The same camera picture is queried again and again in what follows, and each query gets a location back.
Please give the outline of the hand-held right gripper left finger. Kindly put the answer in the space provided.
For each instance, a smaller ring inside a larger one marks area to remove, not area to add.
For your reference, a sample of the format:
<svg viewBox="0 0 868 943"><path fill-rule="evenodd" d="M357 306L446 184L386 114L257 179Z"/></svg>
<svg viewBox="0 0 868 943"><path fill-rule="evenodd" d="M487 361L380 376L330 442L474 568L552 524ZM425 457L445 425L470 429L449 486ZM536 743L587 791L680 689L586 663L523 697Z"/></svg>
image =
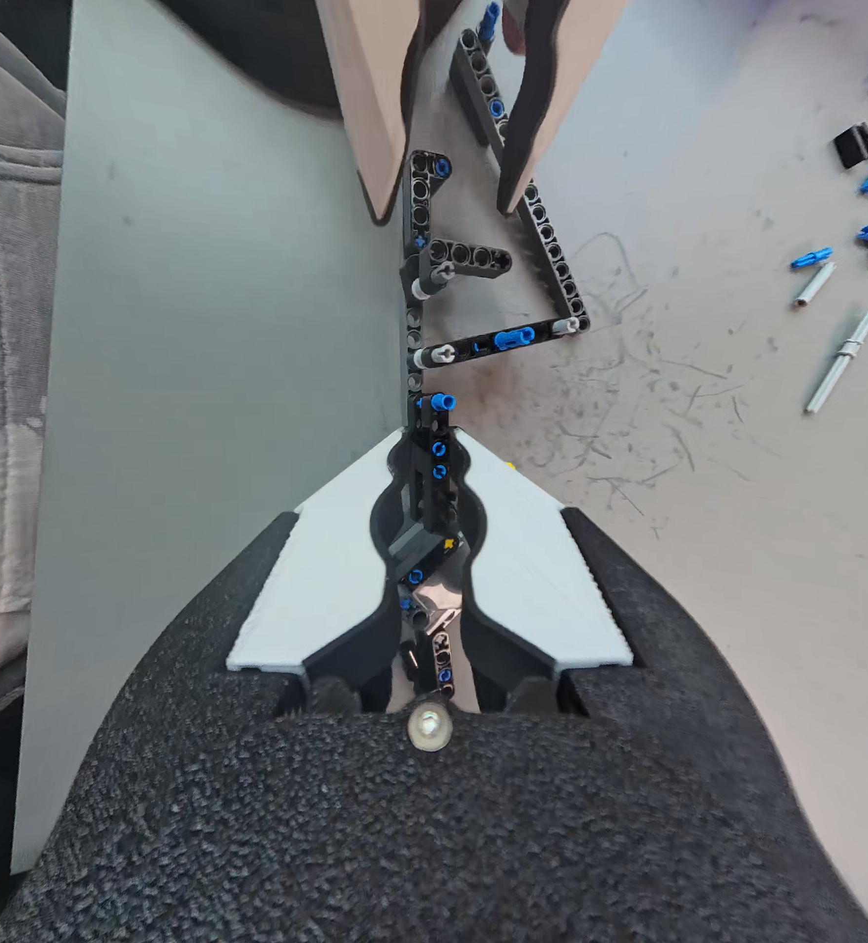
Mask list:
<svg viewBox="0 0 868 943"><path fill-rule="evenodd" d="M311 694L325 678L385 713L402 632L391 547L404 526L404 432L302 501L274 566L241 625L225 666L287 676Z"/></svg>

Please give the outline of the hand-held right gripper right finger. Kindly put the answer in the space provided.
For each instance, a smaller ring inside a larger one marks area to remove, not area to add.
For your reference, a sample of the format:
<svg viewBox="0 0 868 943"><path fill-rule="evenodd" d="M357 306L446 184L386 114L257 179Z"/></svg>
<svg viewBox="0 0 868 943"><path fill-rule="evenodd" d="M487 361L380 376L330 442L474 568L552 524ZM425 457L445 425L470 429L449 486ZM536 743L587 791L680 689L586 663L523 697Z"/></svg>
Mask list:
<svg viewBox="0 0 868 943"><path fill-rule="evenodd" d="M531 679L558 710L563 675L628 667L631 644L569 528L569 508L467 432L453 435L458 525L469 548L460 637L483 713Z"/></svg>

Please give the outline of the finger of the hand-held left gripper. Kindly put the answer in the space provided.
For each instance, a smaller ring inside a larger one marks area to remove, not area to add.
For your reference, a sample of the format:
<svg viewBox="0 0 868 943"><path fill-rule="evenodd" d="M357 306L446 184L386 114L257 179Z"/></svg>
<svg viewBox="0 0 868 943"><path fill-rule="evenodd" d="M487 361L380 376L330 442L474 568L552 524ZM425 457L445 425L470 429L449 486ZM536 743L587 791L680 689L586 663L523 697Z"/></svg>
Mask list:
<svg viewBox="0 0 868 943"><path fill-rule="evenodd" d="M342 119L372 220L391 217L423 47L420 1L318 1Z"/></svg>
<svg viewBox="0 0 868 943"><path fill-rule="evenodd" d="M503 215L519 204L625 7L624 1L503 3L504 40L525 59L500 160L497 208Z"/></svg>

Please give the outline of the long grey building beam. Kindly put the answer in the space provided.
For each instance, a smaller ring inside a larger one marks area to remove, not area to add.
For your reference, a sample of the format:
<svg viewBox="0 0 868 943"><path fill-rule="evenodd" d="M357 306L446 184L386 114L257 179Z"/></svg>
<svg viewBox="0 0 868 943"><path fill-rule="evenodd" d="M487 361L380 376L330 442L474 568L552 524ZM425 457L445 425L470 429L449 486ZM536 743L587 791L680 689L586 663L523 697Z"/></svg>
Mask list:
<svg viewBox="0 0 868 943"><path fill-rule="evenodd" d="M462 31L449 71L451 88L477 143L491 151L497 161L504 155L509 109L491 71L488 53L501 13L501 6L491 2L479 24ZM534 182L525 188L516 214L535 270L558 313L551 333L559 336L588 332L588 311Z"/></svg>

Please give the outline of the black building beam assembly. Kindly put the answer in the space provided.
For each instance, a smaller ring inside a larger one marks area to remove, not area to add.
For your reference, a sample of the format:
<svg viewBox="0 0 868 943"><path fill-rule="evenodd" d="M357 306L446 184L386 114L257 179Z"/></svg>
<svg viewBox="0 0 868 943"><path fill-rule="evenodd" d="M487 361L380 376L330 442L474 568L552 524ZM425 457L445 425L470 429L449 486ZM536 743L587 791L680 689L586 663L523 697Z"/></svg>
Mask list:
<svg viewBox="0 0 868 943"><path fill-rule="evenodd" d="M444 392L422 392L423 375L455 364L474 362L574 334L554 335L558 317L507 327L499 331L425 345L422 339L423 305L456 277L495 279L512 267L504 249L437 238L431 230L431 205L452 172L447 156L416 150L406 159L404 192L404 288L407 345L407 434L411 441L406 478L406 518L430 536L428 551L408 557L401 578L401 606L405 627L400 657L405 677L416 694L437 692L444 699L455 695L448 623L440 615L456 617L461 603L435 604L425 609L416 592L431 583L471 538L459 521L459 453L454 446L451 410L454 398Z"/></svg>

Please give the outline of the short grey tube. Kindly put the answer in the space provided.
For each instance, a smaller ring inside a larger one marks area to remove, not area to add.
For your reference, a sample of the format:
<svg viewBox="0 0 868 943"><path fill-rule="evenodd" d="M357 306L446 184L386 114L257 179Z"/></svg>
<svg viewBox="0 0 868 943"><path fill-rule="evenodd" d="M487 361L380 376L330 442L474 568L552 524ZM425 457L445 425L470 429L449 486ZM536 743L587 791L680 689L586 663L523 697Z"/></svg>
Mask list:
<svg viewBox="0 0 868 943"><path fill-rule="evenodd" d="M793 307L804 308L809 306L816 298L817 294L822 290L823 286L831 278L836 268L837 265L830 261L818 265L816 273L809 279L804 289L802 289L793 299Z"/></svg>

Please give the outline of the long grey axle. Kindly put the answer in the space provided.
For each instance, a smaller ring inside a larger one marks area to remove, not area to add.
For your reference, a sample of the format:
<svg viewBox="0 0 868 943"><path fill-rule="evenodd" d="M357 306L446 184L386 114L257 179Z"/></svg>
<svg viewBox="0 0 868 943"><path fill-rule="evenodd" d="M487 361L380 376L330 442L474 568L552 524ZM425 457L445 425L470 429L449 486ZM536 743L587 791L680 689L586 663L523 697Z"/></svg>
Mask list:
<svg viewBox="0 0 868 943"><path fill-rule="evenodd" d="M857 358L867 336L868 311L864 313L858 324L856 324L852 335L839 347L830 367L808 400L805 406L805 414L814 415L824 406L852 360Z"/></svg>

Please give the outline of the person's grey trouser leg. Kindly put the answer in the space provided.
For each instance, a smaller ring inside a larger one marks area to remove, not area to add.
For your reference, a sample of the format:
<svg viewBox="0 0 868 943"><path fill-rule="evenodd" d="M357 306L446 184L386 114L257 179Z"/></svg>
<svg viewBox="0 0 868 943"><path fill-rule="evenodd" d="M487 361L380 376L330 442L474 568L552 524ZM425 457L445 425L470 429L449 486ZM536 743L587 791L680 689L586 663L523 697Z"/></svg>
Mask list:
<svg viewBox="0 0 868 943"><path fill-rule="evenodd" d="M0 31L0 667L27 648L66 95Z"/></svg>

